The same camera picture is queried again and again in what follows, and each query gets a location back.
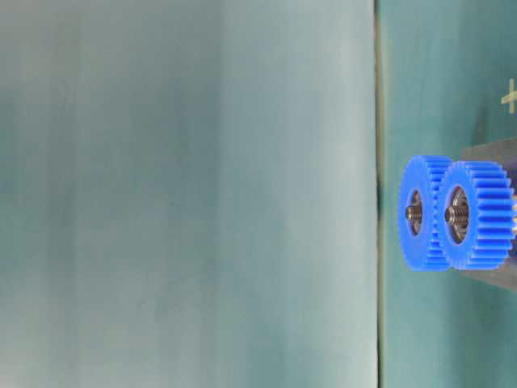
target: blue gear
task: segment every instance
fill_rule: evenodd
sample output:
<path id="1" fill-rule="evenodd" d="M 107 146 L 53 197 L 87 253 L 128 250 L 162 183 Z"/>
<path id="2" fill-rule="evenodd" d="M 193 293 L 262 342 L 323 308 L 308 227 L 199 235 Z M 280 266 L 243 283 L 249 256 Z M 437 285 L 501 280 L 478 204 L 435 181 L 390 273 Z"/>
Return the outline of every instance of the blue gear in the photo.
<path id="1" fill-rule="evenodd" d="M 496 162 L 455 162 L 449 167 L 439 192 L 437 229 L 443 253 L 454 268 L 495 269 L 504 262 L 515 237 L 510 185 Z M 469 224 L 459 243 L 444 216 L 458 187 L 469 203 Z"/>
<path id="2" fill-rule="evenodd" d="M 436 200 L 443 174 L 452 163 L 445 156 L 414 156 L 408 162 L 401 181 L 398 200 L 398 231 L 402 251 L 414 271 L 445 271 L 450 266 L 436 233 Z M 406 207 L 419 191 L 422 199 L 422 224 L 414 234 L 406 220 Z"/>

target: teal background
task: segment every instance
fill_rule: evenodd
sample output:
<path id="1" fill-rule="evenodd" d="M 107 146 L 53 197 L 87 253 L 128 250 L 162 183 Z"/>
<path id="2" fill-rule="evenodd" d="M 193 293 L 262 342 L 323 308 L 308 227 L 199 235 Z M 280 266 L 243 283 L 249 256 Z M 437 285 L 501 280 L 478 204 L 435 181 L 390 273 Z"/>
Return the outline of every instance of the teal background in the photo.
<path id="1" fill-rule="evenodd" d="M 0 386 L 374 387 L 372 4 L 1 8 Z"/>
<path id="2" fill-rule="evenodd" d="M 380 0 L 381 386 L 508 387 L 517 381 L 517 295 L 403 263 L 398 183 L 414 154 L 460 157 L 515 136 L 500 104 L 517 76 L 517 3 Z"/>

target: plus sign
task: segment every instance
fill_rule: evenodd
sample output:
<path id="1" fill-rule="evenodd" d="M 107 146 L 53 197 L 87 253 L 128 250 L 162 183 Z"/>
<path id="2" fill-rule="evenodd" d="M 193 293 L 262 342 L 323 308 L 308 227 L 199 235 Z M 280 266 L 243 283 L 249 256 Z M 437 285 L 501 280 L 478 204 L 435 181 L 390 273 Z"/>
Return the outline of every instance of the plus sign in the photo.
<path id="1" fill-rule="evenodd" d="M 510 104 L 510 114 L 515 113 L 515 101 L 517 100 L 517 91 L 515 91 L 515 81 L 510 79 L 510 92 L 501 98 L 501 103 Z"/>

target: threaded bolt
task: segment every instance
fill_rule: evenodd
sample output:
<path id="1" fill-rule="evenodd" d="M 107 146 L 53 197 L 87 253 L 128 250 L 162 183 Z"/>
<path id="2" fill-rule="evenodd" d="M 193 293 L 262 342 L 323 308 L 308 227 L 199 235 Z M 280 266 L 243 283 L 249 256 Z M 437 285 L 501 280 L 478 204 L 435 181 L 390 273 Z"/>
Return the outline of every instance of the threaded bolt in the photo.
<path id="1" fill-rule="evenodd" d="M 411 222 L 422 222 L 422 206 L 408 206 L 406 208 L 406 220 Z"/>
<path id="2" fill-rule="evenodd" d="M 466 226 L 469 223 L 469 207 L 464 205 L 449 206 L 445 210 L 445 221 L 450 226 Z"/>

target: gear pair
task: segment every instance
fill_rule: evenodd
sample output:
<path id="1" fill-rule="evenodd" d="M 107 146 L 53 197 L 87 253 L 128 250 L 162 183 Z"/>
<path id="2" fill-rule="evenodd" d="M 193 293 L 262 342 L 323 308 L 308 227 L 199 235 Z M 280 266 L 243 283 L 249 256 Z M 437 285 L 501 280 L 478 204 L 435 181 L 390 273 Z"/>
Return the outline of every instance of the gear pair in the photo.
<path id="1" fill-rule="evenodd" d="M 515 238 L 516 203 L 496 162 L 412 157 L 397 217 L 407 265 L 414 271 L 497 268 Z"/>

